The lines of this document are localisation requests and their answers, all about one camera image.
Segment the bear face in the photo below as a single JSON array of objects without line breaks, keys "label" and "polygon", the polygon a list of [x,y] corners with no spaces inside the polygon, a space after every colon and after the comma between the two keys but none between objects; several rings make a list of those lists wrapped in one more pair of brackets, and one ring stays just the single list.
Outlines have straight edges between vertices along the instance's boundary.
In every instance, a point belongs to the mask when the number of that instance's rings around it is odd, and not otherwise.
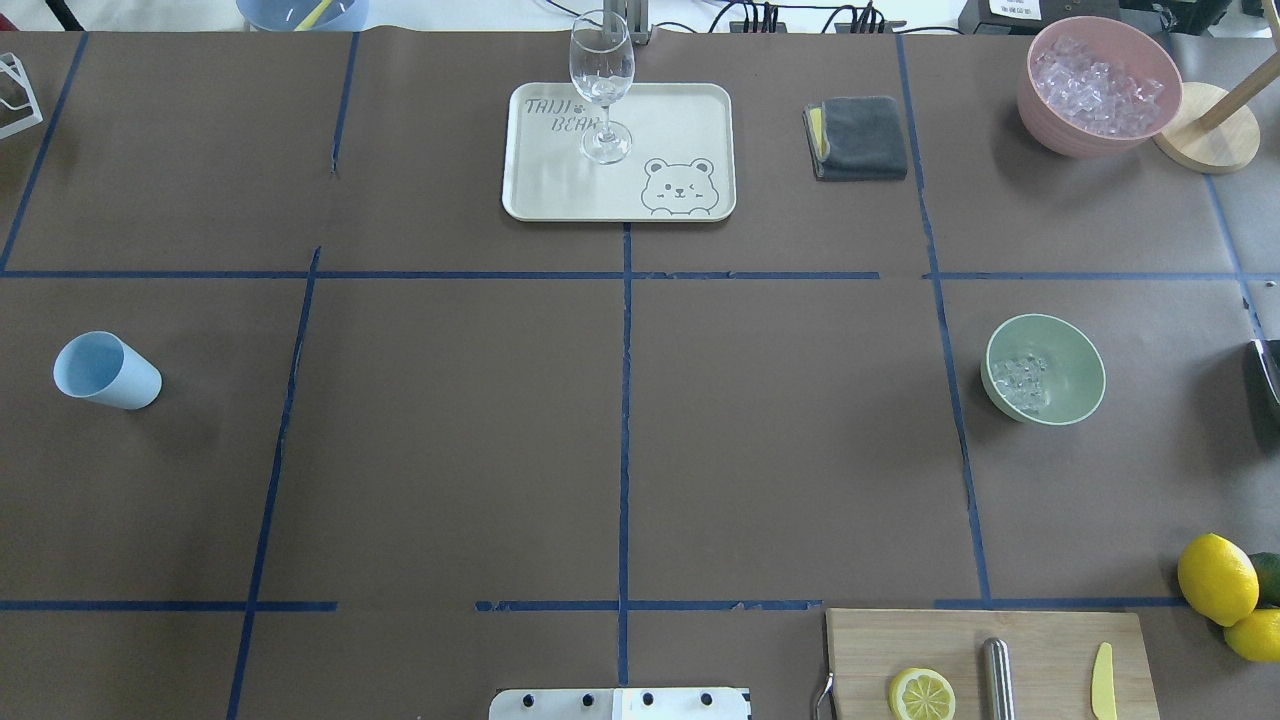
[{"label": "bear face", "polygon": [[712,161],[704,158],[687,165],[654,158],[644,164],[649,182],[640,193],[640,201],[654,215],[710,215],[710,209],[719,202],[712,170]]}]

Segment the wooden cutting board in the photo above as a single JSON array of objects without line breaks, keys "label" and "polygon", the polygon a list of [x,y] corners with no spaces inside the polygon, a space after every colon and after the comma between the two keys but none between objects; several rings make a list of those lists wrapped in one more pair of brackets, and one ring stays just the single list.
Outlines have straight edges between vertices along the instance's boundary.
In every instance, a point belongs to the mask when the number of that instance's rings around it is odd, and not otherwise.
[{"label": "wooden cutting board", "polygon": [[1009,644],[1019,720],[1092,720],[1089,682],[1098,644],[1111,643],[1120,720],[1160,720],[1142,626],[1132,612],[827,610],[836,716],[892,720],[888,684],[905,667],[932,667],[956,693],[956,720],[989,716],[982,643]]}]

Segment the pink bowl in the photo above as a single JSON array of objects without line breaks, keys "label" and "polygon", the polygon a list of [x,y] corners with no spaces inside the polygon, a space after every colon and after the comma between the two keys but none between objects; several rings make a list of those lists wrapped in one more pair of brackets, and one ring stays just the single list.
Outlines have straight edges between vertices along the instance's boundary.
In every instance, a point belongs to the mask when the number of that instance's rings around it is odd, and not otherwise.
[{"label": "pink bowl", "polygon": [[[1073,126],[1048,106],[1032,82],[1032,63],[1064,35],[1087,44],[1089,53],[1107,63],[1124,63],[1125,72],[1134,79],[1156,79],[1165,86],[1156,101],[1160,117],[1146,133],[1138,137],[1096,135]],[[1018,78],[1018,114],[1023,124],[1044,147],[1069,158],[1101,158],[1135,147],[1165,129],[1181,101],[1183,76],[1164,47],[1137,28],[1093,15],[1066,18],[1042,29],[1032,41]]]}]

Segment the folded gray towel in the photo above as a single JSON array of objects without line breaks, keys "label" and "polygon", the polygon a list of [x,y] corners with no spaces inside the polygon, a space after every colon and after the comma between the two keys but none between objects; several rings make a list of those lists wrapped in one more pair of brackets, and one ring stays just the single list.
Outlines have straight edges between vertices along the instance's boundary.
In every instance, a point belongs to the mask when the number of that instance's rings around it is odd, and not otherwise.
[{"label": "folded gray towel", "polygon": [[832,97],[805,105],[804,124],[818,179],[906,177],[906,146],[892,97]]}]

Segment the lime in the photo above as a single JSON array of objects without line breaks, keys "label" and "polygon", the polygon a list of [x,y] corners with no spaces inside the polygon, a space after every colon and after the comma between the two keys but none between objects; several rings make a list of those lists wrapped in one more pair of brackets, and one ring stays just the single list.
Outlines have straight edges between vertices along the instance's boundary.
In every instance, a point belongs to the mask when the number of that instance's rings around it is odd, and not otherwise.
[{"label": "lime", "polygon": [[1258,574],[1249,556],[1213,533],[1204,533],[1183,550],[1178,585],[1192,609],[1224,628],[1258,605]]},{"label": "lime", "polygon": [[1254,610],[1222,630],[1226,644],[1253,662],[1280,662],[1280,609]]},{"label": "lime", "polygon": [[1258,603],[1280,606],[1280,555],[1254,552],[1249,561],[1258,573]]},{"label": "lime", "polygon": [[956,693],[937,671],[908,667],[890,683],[888,706],[897,720],[951,720],[956,714]]}]

